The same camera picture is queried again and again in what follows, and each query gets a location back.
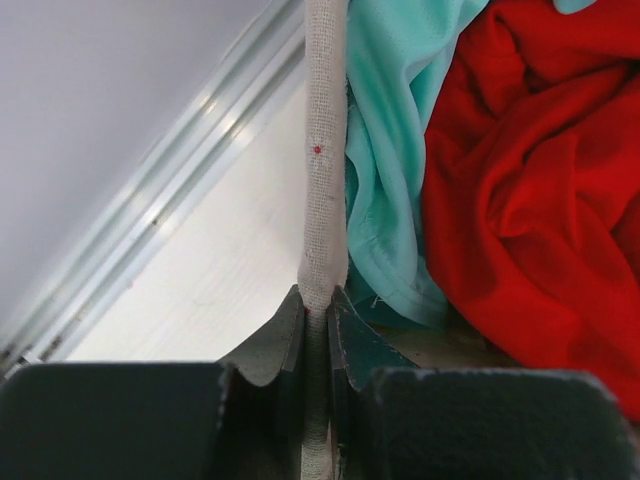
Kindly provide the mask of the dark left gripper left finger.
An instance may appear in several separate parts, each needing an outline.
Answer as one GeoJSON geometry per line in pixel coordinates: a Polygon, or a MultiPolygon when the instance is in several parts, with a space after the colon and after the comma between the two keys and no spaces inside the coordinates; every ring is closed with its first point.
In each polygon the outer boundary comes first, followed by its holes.
{"type": "Polygon", "coordinates": [[[304,413],[305,308],[296,285],[272,318],[223,357],[220,479],[298,479],[304,413]]]}

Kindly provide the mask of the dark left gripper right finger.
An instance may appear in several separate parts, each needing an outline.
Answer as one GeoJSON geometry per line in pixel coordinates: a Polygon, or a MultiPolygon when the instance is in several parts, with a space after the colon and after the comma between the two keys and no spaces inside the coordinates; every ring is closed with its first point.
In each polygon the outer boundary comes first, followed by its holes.
{"type": "Polygon", "coordinates": [[[361,319],[341,287],[327,309],[333,477],[387,479],[389,454],[379,439],[375,376],[417,365],[361,319]]]}

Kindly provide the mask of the wicker basket with cloth liner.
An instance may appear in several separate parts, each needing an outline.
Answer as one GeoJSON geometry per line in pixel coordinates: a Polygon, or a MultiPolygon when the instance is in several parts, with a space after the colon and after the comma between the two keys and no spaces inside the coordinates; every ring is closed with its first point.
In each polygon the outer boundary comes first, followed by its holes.
{"type": "Polygon", "coordinates": [[[301,476],[333,475],[329,441],[327,309],[347,277],[345,205],[346,16],[344,1],[305,4],[307,195],[298,286],[307,310],[301,476]]]}

